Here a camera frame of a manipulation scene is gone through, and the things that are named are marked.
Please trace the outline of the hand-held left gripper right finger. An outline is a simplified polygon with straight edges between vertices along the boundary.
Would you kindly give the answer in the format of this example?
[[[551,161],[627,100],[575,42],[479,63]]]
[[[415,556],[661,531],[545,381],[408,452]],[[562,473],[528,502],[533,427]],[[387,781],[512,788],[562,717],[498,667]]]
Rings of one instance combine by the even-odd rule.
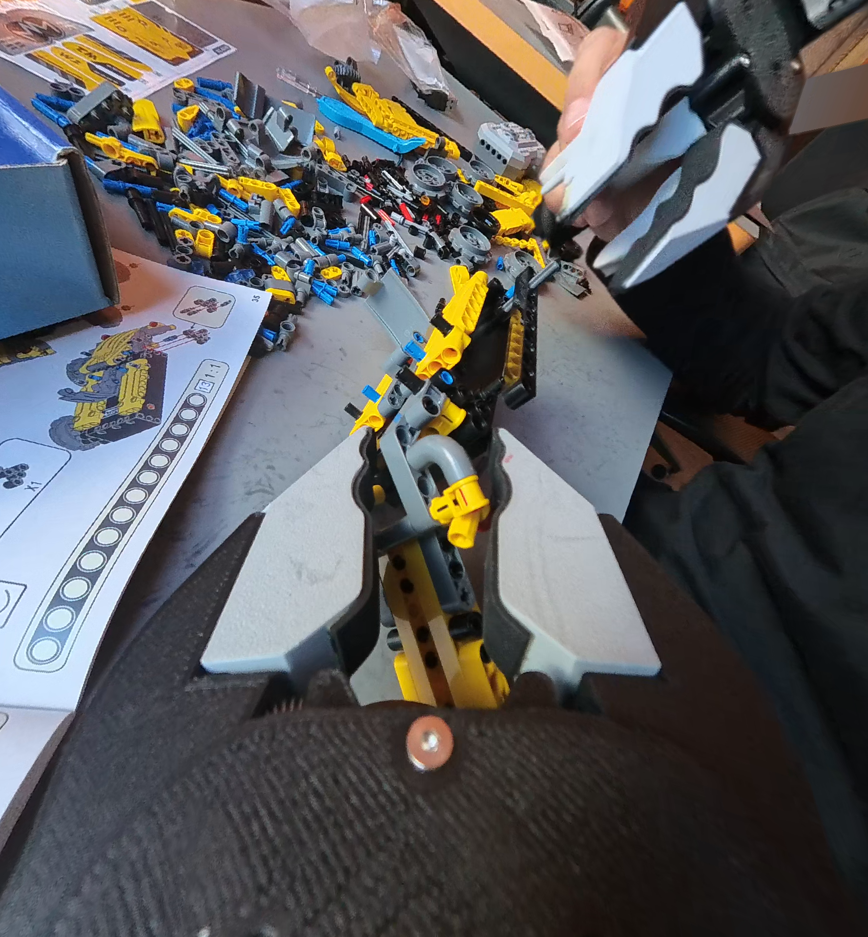
[[[489,449],[492,515],[483,641],[510,685],[575,693],[587,673],[652,677],[662,663],[592,503],[505,429]]]

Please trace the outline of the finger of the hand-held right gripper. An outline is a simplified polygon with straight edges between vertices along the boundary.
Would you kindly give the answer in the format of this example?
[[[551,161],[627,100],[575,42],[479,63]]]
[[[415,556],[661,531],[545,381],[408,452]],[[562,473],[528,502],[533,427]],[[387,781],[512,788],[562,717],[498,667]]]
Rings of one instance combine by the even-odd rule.
[[[543,195],[560,189],[557,220],[570,224],[654,127],[664,101],[701,77],[703,39],[686,3],[676,4],[636,48],[628,48],[594,90],[579,134],[540,175]]]
[[[593,266],[614,290],[637,287],[720,232],[753,179],[760,151],[737,123],[712,129]]]

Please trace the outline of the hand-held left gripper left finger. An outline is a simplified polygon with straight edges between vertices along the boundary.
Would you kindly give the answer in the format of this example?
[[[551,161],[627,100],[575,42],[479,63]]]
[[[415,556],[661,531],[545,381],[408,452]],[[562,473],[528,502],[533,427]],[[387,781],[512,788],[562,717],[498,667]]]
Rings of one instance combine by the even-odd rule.
[[[208,673],[334,669],[351,677],[380,630],[369,430],[360,430],[264,511],[211,634]]]

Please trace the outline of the yellow black brick model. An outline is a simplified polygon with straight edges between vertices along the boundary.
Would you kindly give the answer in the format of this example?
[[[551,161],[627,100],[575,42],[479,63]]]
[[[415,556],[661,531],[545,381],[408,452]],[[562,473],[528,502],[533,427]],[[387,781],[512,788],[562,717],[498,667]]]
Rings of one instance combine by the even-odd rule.
[[[509,693],[484,648],[464,554],[491,513],[478,467],[498,403],[535,395],[538,276],[510,285],[456,264],[453,294],[428,315],[424,349],[394,346],[381,380],[347,406],[369,430],[381,561],[381,626],[401,696],[440,708],[496,709]]]

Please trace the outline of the person's right forearm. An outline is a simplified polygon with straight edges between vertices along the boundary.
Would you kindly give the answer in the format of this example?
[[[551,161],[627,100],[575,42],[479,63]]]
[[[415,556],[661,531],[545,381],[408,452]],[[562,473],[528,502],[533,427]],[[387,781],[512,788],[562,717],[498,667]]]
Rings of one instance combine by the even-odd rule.
[[[723,231],[614,297],[713,412],[767,428],[820,406],[868,418],[868,187],[785,211],[742,255]]]

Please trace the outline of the grey desk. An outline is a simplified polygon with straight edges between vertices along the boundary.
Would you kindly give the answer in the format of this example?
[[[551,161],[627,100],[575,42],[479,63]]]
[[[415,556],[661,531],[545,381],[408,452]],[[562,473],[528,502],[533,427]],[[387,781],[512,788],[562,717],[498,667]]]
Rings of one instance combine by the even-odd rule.
[[[276,94],[285,67],[330,91],[323,66],[280,10],[249,2],[159,2],[235,52],[203,67],[232,81],[241,71]],[[416,100],[387,56],[360,72],[386,97],[428,115],[473,149],[481,123],[498,114],[448,76],[457,103],[437,114]],[[0,85],[28,103],[41,81],[0,58]],[[112,245],[161,263],[154,237],[123,199],[100,192]],[[592,293],[577,299],[545,285],[539,300],[537,396],[522,407],[498,405],[507,428],[598,511],[622,521],[669,386],[670,372],[641,344],[639,330],[590,274]],[[89,689],[113,657],[251,513],[263,509],[342,441],[352,421],[344,408],[379,380],[390,340],[361,300],[308,303],[287,352],[251,359],[217,427],[172,502],[113,615],[94,662]]]

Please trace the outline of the person's right hand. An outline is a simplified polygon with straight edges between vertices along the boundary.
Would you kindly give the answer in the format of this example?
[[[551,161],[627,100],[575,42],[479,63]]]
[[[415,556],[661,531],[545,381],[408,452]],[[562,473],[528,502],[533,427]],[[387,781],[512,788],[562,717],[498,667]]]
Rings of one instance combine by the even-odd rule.
[[[557,139],[547,151],[545,165],[580,133],[598,84],[627,42],[627,33],[608,26],[595,28],[583,39],[567,80]]]

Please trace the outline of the grey motor block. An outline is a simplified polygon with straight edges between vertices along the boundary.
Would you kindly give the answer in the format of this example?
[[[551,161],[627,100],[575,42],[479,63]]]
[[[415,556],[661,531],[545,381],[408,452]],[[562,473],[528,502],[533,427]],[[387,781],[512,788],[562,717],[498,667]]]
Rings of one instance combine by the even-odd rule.
[[[496,175],[518,182],[537,177],[546,151],[528,128],[511,122],[487,122],[477,130],[474,153]]]

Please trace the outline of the wood-edged table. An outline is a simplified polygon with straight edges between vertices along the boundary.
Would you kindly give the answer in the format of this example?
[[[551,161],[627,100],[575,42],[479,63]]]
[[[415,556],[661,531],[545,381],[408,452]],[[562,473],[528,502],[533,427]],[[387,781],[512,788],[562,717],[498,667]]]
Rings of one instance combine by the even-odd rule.
[[[443,13],[484,45],[553,109],[561,111],[570,66],[523,4],[514,1],[436,1]]]

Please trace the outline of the instruction booklet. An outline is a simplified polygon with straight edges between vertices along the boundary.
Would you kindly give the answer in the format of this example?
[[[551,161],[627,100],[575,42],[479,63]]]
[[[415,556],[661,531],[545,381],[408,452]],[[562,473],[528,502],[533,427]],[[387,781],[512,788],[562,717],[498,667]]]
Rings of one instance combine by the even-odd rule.
[[[115,265],[119,322],[0,342],[0,851],[268,307],[121,251]]]

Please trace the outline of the crumpled clear plastic bags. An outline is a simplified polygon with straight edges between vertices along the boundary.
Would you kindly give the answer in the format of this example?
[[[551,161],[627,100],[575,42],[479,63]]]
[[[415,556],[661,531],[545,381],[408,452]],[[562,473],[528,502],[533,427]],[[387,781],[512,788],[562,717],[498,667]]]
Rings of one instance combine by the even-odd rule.
[[[455,107],[439,55],[397,2],[279,1],[309,45],[335,60],[377,63],[391,58],[433,110]]]

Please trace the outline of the person's dark clothing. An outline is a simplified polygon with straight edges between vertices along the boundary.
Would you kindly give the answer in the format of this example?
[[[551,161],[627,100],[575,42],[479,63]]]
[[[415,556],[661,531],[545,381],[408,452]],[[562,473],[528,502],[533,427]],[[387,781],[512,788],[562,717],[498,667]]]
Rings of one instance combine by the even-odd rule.
[[[788,420],[750,465],[641,475],[624,522],[771,697],[868,916],[868,371]]]

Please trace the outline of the yellow brick subassembly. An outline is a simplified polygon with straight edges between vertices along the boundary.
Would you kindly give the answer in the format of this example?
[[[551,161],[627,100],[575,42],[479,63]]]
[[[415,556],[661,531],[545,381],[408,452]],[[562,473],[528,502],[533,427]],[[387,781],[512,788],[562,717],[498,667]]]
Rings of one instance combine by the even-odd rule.
[[[442,153],[453,160],[461,158],[455,141],[422,125],[402,104],[382,97],[371,85],[360,82],[358,69],[353,63],[334,62],[327,65],[324,72],[337,100],[370,118],[377,127],[400,138],[422,137],[426,142],[420,149]]]

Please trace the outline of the grey curved panel brick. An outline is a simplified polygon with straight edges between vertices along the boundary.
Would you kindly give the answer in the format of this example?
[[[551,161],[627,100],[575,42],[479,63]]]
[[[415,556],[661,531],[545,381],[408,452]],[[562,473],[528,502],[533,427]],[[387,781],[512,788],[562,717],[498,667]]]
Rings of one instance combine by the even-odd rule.
[[[396,347],[426,347],[432,329],[428,315],[394,270],[370,285],[366,302]]]

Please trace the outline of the pile of small building bricks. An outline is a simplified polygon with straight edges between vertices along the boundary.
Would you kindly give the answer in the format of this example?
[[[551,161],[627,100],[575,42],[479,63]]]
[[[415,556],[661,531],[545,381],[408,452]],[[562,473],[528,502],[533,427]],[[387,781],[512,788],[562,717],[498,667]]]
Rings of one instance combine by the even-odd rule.
[[[284,317],[265,320],[253,348],[287,348],[293,314],[310,299],[331,306],[340,296],[365,299],[370,285],[394,270],[431,315],[452,294],[456,264],[482,271],[494,244],[515,247],[498,269],[538,276],[537,289],[556,280],[574,296],[589,292],[573,264],[544,263],[536,239],[517,238],[532,217],[515,208],[488,213],[474,205],[470,225],[459,221],[460,196],[481,196],[463,176],[445,195],[418,195],[385,160],[355,167],[330,147],[276,154],[279,170],[298,176],[273,183],[269,152],[257,141],[272,129],[290,132],[305,111],[270,109],[253,120],[223,82],[177,82],[173,123],[165,127],[150,100],[133,101],[106,82],[89,95],[53,84],[55,96],[36,94],[33,108],[56,123],[83,154],[87,168],[111,193],[124,196],[141,226],[170,251],[170,266],[218,282],[249,287],[264,308]]]

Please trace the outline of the blue cardboard kit box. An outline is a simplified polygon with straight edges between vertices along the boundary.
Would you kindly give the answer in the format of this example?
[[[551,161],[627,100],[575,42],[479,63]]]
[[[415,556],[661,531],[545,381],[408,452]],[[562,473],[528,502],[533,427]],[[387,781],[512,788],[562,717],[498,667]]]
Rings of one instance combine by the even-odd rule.
[[[0,86],[0,340],[119,300],[83,156]]]

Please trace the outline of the yellow sticker sheet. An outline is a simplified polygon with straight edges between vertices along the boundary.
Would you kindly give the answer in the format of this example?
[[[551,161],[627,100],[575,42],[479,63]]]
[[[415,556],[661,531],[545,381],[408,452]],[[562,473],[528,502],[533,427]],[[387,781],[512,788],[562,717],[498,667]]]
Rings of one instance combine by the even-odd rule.
[[[0,1],[0,58],[85,92],[147,98],[234,52],[172,2]]]

